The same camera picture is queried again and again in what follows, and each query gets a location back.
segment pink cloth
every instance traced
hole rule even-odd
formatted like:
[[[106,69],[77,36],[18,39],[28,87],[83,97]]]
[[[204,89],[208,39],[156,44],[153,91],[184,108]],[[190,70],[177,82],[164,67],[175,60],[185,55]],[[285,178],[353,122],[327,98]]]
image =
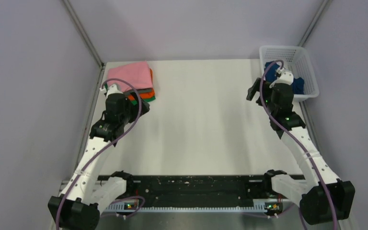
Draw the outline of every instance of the pink cloth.
[[[149,65],[146,61],[127,64],[110,69],[108,70],[108,79],[109,78],[119,78],[125,80],[138,90],[153,88]],[[117,83],[120,86],[120,91],[122,92],[132,89],[128,85],[115,80],[109,81],[107,84],[110,86],[114,83]]]

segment blue cloth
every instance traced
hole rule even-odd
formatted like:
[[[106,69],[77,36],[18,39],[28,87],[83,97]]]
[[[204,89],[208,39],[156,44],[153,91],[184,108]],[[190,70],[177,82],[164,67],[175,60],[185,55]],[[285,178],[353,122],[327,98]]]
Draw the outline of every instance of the blue cloth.
[[[272,63],[272,61],[266,62],[266,64],[264,65],[264,69],[265,70],[270,65],[270,63]],[[269,69],[269,71],[266,74],[266,81],[268,81],[268,82],[274,82],[277,79],[277,77],[276,77],[276,69],[278,69],[279,67],[280,66],[278,64],[274,64]],[[294,81],[291,84],[291,86],[293,87],[293,93],[294,94],[304,94],[304,79],[302,79],[302,78],[294,79]]]

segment tabletop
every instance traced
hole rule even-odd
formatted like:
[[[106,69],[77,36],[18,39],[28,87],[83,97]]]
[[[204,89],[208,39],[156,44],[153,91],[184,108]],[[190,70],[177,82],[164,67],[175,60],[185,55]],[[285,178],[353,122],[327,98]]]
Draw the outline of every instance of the tabletop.
[[[131,62],[108,62],[108,70]],[[148,61],[156,100],[110,151],[101,175],[302,174],[269,118],[247,90],[261,76],[258,59]],[[105,109],[98,95],[92,125]],[[294,103],[301,117],[301,108]]]

